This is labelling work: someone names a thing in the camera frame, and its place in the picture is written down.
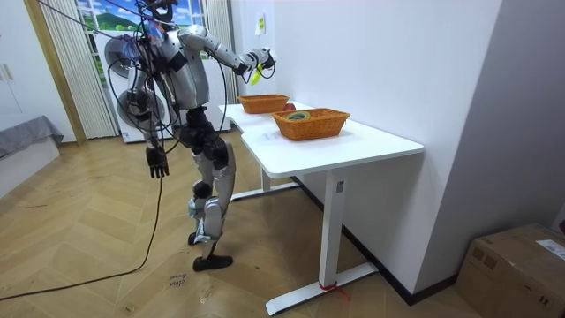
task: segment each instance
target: robot leg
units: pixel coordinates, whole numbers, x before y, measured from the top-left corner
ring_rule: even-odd
[[[236,161],[233,149],[229,142],[220,141],[222,148],[225,149],[224,155],[221,156],[224,163],[214,161],[215,168],[213,170],[218,196],[209,198],[204,204],[204,216],[200,219],[195,240],[204,241],[206,244],[202,257],[194,260],[192,265],[194,271],[222,269],[233,262],[230,256],[214,255],[215,245],[222,235],[222,227],[233,194],[236,176]]]
[[[192,159],[194,159],[194,162],[202,175],[202,180],[197,181],[192,187],[194,195],[188,202],[188,213],[196,220],[196,231],[198,231],[200,219],[203,217],[204,204],[206,203],[206,200],[212,196],[214,182],[212,169],[214,168],[214,165],[206,158],[204,152],[199,152],[198,154],[192,153]],[[188,236],[189,246],[199,243],[199,241],[195,241],[196,231]]]

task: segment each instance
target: desk leg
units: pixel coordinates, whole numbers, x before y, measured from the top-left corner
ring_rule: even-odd
[[[322,293],[329,292],[320,288],[336,284],[342,286],[377,271],[371,263],[359,265],[337,274],[339,241],[342,234],[343,204],[347,180],[342,170],[329,170],[326,175],[326,198],[324,200],[324,219],[322,227],[319,283],[309,284],[295,291],[288,292],[267,304],[269,315],[305,302]]]
[[[231,195],[231,200],[236,201],[243,198],[251,198],[254,196],[262,195],[264,193],[272,193],[275,191],[291,189],[298,186],[296,182],[289,182],[288,184],[284,184],[284,185],[271,186],[271,178],[261,167],[260,167],[260,175],[261,175],[261,189],[246,191],[244,193],[235,193]]]

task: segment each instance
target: herringbone floor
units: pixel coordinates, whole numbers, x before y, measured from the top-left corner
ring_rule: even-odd
[[[224,134],[237,158],[236,192],[260,187],[259,166]],[[67,146],[61,156],[0,200],[0,297],[106,276],[141,263],[154,223],[158,181],[144,144],[121,139]],[[232,202],[216,252],[234,264],[195,274],[201,246],[188,246],[186,215],[199,178],[187,149],[169,155],[161,217],[145,268],[66,291],[0,303],[0,317],[266,317],[265,302],[317,281],[321,212],[301,190]],[[275,184],[288,180],[275,180]],[[339,269],[363,257],[342,238]],[[477,317],[451,289],[407,307],[373,275],[281,317]]]

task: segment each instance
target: orange basket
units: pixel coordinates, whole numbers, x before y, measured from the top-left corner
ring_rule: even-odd
[[[281,134],[294,141],[336,136],[342,130],[345,119],[350,116],[348,113],[331,109],[304,111],[310,113],[310,118],[287,119],[286,117],[295,110],[278,111],[271,115]]]
[[[250,95],[238,96],[248,114],[263,114],[284,110],[284,105],[289,100],[285,95]]]

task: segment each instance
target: white wall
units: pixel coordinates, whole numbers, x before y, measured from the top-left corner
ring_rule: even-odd
[[[276,1],[277,88],[426,147],[350,170],[345,225],[414,292],[500,0]],[[301,177],[323,200],[323,178]]]
[[[75,141],[71,123],[55,86],[23,0],[4,1],[0,11],[0,63],[9,65],[10,82],[23,113],[45,115]]]
[[[265,34],[255,35],[257,13],[265,14]],[[231,17],[235,51],[244,54],[256,48],[273,48],[275,46],[275,15],[273,0],[232,0]],[[245,84],[237,77],[239,95],[260,95],[276,93],[276,78],[260,79],[255,85]]]
[[[565,2],[505,0],[417,289],[454,275],[472,239],[565,201]]]

